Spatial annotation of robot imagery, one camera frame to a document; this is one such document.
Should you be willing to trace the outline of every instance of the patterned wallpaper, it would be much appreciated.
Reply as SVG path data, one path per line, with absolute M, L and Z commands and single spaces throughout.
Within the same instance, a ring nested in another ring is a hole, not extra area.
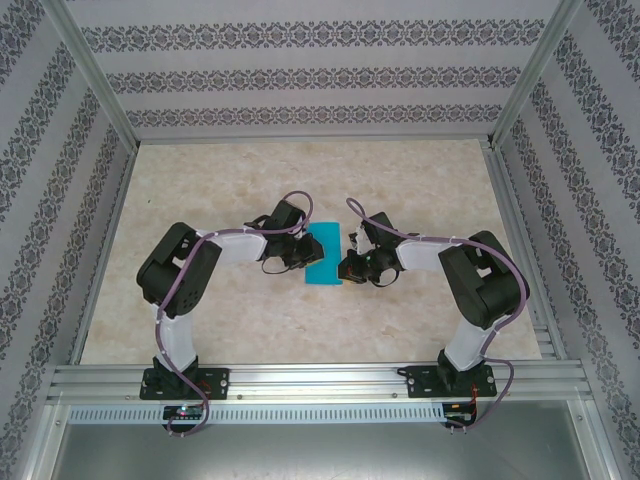
M 488 134 L 557 0 L 67 5 L 146 140 Z
M 37 0 L 0 2 L 0 479 L 67 363 L 129 156 Z
M 585 362 L 623 478 L 640 478 L 639 24 L 632 2 L 586 1 L 503 145 L 563 339 Z

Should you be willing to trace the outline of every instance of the marble floor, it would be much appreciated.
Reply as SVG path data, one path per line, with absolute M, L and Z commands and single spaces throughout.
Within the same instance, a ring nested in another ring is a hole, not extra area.
M 359 224 L 347 196 L 405 232 L 457 237 L 504 227 L 475 140 L 143 146 L 98 297 L 82 363 L 148 364 L 153 317 L 135 278 L 171 224 L 237 227 L 290 190 L 314 198 L 313 221 L 337 221 L 342 248 Z M 304 199 L 295 199 L 306 209 Z M 317 286 L 304 272 L 221 267 L 194 311 L 201 363 L 435 360 L 460 314 L 442 273 L 404 272 L 393 286 Z M 491 356 L 536 359 L 528 312 Z

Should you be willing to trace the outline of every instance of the blue sponge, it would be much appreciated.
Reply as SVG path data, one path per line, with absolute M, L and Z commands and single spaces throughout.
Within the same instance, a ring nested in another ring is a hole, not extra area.
M 309 232 L 322 245 L 324 259 L 305 269 L 305 283 L 312 285 L 342 285 L 342 280 L 338 279 L 338 264 L 342 260 L 340 224 L 338 222 L 311 223 Z

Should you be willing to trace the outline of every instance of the purple cable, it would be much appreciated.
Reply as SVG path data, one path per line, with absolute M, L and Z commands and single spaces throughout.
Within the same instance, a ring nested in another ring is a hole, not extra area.
M 486 361 L 494 362 L 494 363 L 502 363 L 509 367 L 509 379 L 507 380 L 507 384 L 505 385 L 500 395 L 498 395 L 498 398 L 496 399 L 496 401 L 493 402 L 493 404 L 491 405 L 491 407 L 489 407 L 489 409 L 485 412 L 485 414 L 479 420 L 477 420 L 473 425 L 464 427 L 462 424 L 458 422 L 449 420 L 450 423 L 459 425 L 460 426 L 458 428 L 459 430 L 465 430 L 465 431 L 473 430 L 475 427 L 482 424 L 486 420 L 486 418 L 495 411 L 498 405 L 500 405 L 500 402 L 502 401 L 502 399 L 507 395 L 507 392 L 509 391 L 511 384 L 513 383 L 513 378 L 515 376 L 515 369 L 513 368 L 513 364 L 509 360 L 488 358 L 485 356 L 485 353 L 487 352 L 487 349 L 489 348 L 489 345 L 491 344 L 493 339 L 498 334 L 498 331 L 502 330 L 504 327 L 506 327 L 511 322 L 513 322 L 516 318 L 518 318 L 518 316 L 524 310 L 524 307 L 527 303 L 527 288 L 524 284 L 524 279 L 522 278 L 522 274 L 520 273 L 518 268 L 515 266 L 515 264 L 511 260 L 509 260 L 507 257 L 502 255 L 495 248 L 491 248 L 487 245 L 484 245 L 479 242 L 474 242 L 473 240 L 468 240 L 466 238 L 425 237 L 421 235 L 416 237 L 415 235 L 407 235 L 406 233 L 399 232 L 394 228 L 387 227 L 386 225 L 383 225 L 367 217 L 364 207 L 355 198 L 351 198 L 351 197 L 347 198 L 347 205 L 351 210 L 355 212 L 356 215 L 358 215 L 365 222 L 368 222 L 371 225 L 374 225 L 386 232 L 392 233 L 400 238 L 405 238 L 407 240 L 420 241 L 420 242 L 429 242 L 429 243 L 460 243 L 463 245 L 469 245 L 471 247 L 479 248 L 480 250 L 483 250 L 488 254 L 490 254 L 491 256 L 500 260 L 502 263 L 506 265 L 506 267 L 511 271 L 511 273 L 513 273 L 513 276 L 515 277 L 516 282 L 518 282 L 518 287 L 520 288 L 520 304 L 518 305 L 518 308 L 516 308 L 515 311 L 506 320 L 496 325 L 493 332 L 489 334 L 484 344 L 482 345 L 482 348 L 480 349 L 480 355 L 482 355 Z
M 281 230 L 254 230 L 248 227 L 247 228 L 227 228 L 225 230 L 218 230 L 217 232 L 210 232 L 204 235 L 203 237 L 200 237 L 200 239 L 196 242 L 196 244 L 191 249 L 191 252 L 187 256 L 186 260 L 184 261 L 184 264 L 182 265 L 182 268 L 180 269 L 180 273 L 178 273 L 178 276 L 173 282 L 173 285 L 171 285 L 169 292 L 167 293 L 167 295 L 164 297 L 164 300 L 160 304 L 160 307 L 158 308 L 158 314 L 156 316 L 156 329 L 155 329 L 156 343 L 158 344 L 158 349 L 160 350 L 160 354 L 162 355 L 162 358 L 164 359 L 164 361 L 167 362 L 167 365 L 169 365 L 169 368 L 173 371 L 173 373 L 175 373 L 180 380 L 186 383 L 194 392 L 196 392 L 200 396 L 200 398 L 202 398 L 204 408 L 205 408 L 202 421 L 198 425 L 193 427 L 191 430 L 189 430 L 188 432 L 182 432 L 178 434 L 173 430 L 171 430 L 171 424 L 173 423 L 173 420 L 175 417 L 170 418 L 169 422 L 167 423 L 167 430 L 169 431 L 170 436 L 177 435 L 180 437 L 188 437 L 189 435 L 193 435 L 194 433 L 197 433 L 198 431 L 200 431 L 205 426 L 205 424 L 207 423 L 207 420 L 209 419 L 210 407 L 209 407 L 209 398 L 207 398 L 207 395 L 202 391 L 202 389 L 200 389 L 200 387 L 198 387 L 195 383 L 189 380 L 176 367 L 176 365 L 171 361 L 171 359 L 167 355 L 167 352 L 164 348 L 164 344 L 162 343 L 162 336 L 161 336 L 161 325 L 162 325 L 162 318 L 164 317 L 164 311 L 167 308 L 167 305 L 169 305 L 169 302 L 178 291 L 178 288 L 182 283 L 182 279 L 186 275 L 187 270 L 191 265 L 191 262 L 193 262 L 193 259 L 196 256 L 196 253 L 198 252 L 202 244 L 204 244 L 204 242 L 206 242 L 210 238 L 217 237 L 219 235 L 228 235 L 230 233 L 257 233 L 259 235 L 278 235 L 282 233 L 293 232 L 297 228 L 304 228 L 305 225 L 309 223 L 309 220 L 311 219 L 311 214 L 313 213 L 313 199 L 311 198 L 311 195 L 309 195 L 307 192 L 304 192 L 302 190 L 294 190 L 292 192 L 289 192 L 284 197 L 282 197 L 282 199 L 286 200 L 287 198 L 292 197 L 293 195 L 303 195 L 307 198 L 307 200 L 309 200 L 309 212 L 306 215 L 304 215 L 302 220 L 300 220 L 300 222 L 294 225 L 293 227 L 284 228 Z

